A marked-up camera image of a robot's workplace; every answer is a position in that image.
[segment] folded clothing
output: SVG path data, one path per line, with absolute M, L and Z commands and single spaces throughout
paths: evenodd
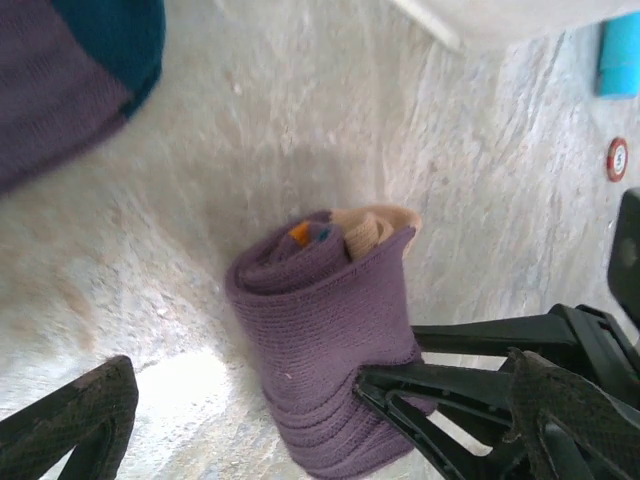
M 0 4 L 0 193 L 108 137 L 160 77 L 162 0 Z
M 417 212 L 398 205 L 334 209 L 331 221 L 344 230 L 345 244 L 352 260 L 365 256 L 401 228 L 411 227 L 416 235 L 422 228 L 422 218 Z M 404 248 L 404 255 L 411 248 L 412 241 Z
M 370 220 L 361 213 L 347 215 L 361 219 L 347 232 L 329 211 L 291 222 L 240 255 L 225 281 L 291 458 L 320 479 L 359 478 L 412 449 L 353 387 L 364 365 L 421 361 L 402 265 L 416 227 L 395 225 L 380 242 L 375 215 L 378 240 L 365 235 L 369 251 L 354 259 L 345 239 Z

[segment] teal fabric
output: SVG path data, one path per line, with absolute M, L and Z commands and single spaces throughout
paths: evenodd
M 131 92 L 132 115 L 160 78 L 165 40 L 163 0 L 53 0 L 76 41 Z
M 609 20 L 600 53 L 598 94 L 633 98 L 640 91 L 640 12 Z

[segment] beige fabric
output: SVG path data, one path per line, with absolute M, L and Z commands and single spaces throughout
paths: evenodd
M 347 250 L 353 260 L 365 256 L 401 228 L 413 227 L 416 235 L 422 228 L 422 219 L 417 212 L 398 205 L 336 209 L 331 212 L 331 221 L 343 228 Z M 405 248 L 405 256 L 412 243 L 413 240 Z

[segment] concrete floor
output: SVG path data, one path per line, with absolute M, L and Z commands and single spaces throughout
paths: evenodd
M 305 478 L 221 282 L 315 208 L 422 213 L 416 324 L 555 302 L 620 315 L 605 268 L 620 197 L 640 183 L 638 102 L 593 98 L 596 28 L 464 57 L 385 0 L 167 9 L 164 78 L 140 114 L 0 201 L 1 416 L 126 354 L 140 405 L 119 478 Z M 612 184 L 617 135 L 631 165 Z M 374 478 L 437 476 L 413 454 Z

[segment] rolled purple sweater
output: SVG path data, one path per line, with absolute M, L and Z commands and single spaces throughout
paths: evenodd
M 402 265 L 412 228 L 351 262 L 329 212 L 300 247 L 292 222 L 240 255 L 226 292 L 253 344 L 264 396 L 291 458 L 320 479 L 359 478 L 412 447 L 353 393 L 363 365 L 420 361 Z M 425 413 L 434 406 L 425 405 Z

